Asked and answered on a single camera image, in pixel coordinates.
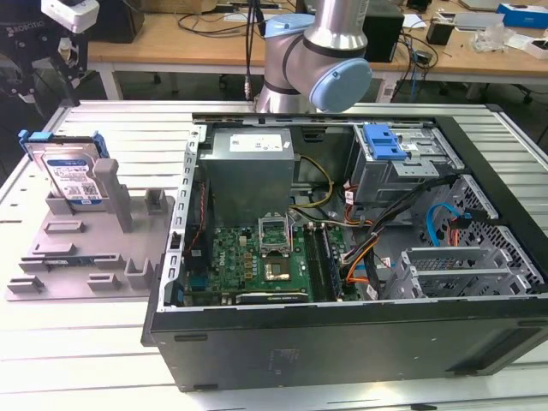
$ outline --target yellow wire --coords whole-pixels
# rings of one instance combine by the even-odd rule
[[[314,207],[322,206],[323,204],[328,202],[331,196],[333,195],[333,184],[335,183],[331,180],[331,177],[329,177],[329,174],[327,174],[327,171],[325,171],[324,168],[321,165],[319,165],[318,162],[316,162],[316,160],[303,155],[301,155],[301,158],[305,158],[306,160],[314,164],[316,167],[318,167],[318,170],[322,172],[322,174],[327,179],[327,182],[329,183],[329,191],[327,192],[327,195],[319,201],[315,201],[313,203],[307,203],[307,204],[293,204],[293,205],[290,205],[289,207],[290,208],[314,208]]]

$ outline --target hard drive label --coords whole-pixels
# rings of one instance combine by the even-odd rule
[[[102,199],[96,182],[87,174],[85,160],[47,160],[56,185],[68,201],[79,204],[97,204]]]

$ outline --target sticker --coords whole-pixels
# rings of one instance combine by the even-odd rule
[[[400,147],[405,152],[417,152],[419,150],[415,143],[401,143]]]
[[[295,371],[301,351],[298,348],[275,348],[268,355],[268,373],[282,375]]]
[[[354,193],[351,191],[345,191],[344,198],[346,199],[346,204],[352,205],[354,203]]]
[[[377,268],[389,268],[390,265],[390,257],[384,257],[383,259],[380,259],[383,264],[377,264]]]
[[[47,259],[45,263],[47,265],[69,265],[66,259]]]
[[[234,134],[230,137],[232,152],[281,152],[280,134]]]
[[[97,184],[87,174],[85,160],[48,160],[48,169],[56,185],[69,201],[80,204],[97,204],[102,199]]]
[[[367,295],[369,295],[372,300],[378,299],[378,292],[375,291],[375,289],[371,286],[371,284],[367,285],[366,292],[367,292]]]

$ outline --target blue plastic latch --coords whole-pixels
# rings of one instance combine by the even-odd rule
[[[17,135],[19,137],[19,145],[21,146],[21,148],[23,149],[23,151],[27,154],[28,158],[33,161],[33,157],[30,155],[30,153],[28,152],[27,150],[27,141],[28,141],[28,138],[30,137],[30,133],[28,132],[28,130],[21,130],[19,132],[19,134]]]
[[[36,131],[28,138],[29,143],[49,143],[53,138],[53,133],[45,131]]]
[[[386,124],[366,124],[363,134],[376,160],[404,160],[407,153],[397,144],[397,137]]]
[[[104,137],[96,131],[92,135],[92,140],[95,142],[97,147],[97,152],[101,158],[110,158],[109,151],[106,149],[106,143],[104,142]]]

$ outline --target metal slotted worktable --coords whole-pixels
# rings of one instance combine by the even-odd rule
[[[175,195],[192,112],[249,112],[245,103],[85,102],[47,129],[99,130],[131,194]],[[360,104],[354,114],[453,116],[548,234],[548,158],[502,113],[481,105]],[[0,190],[2,280],[18,274],[47,207],[48,181],[23,158]],[[0,300],[1,409],[360,409],[425,403],[439,409],[544,410],[548,343],[491,377],[393,381],[182,394],[155,348],[140,345],[146,301],[8,303]]]

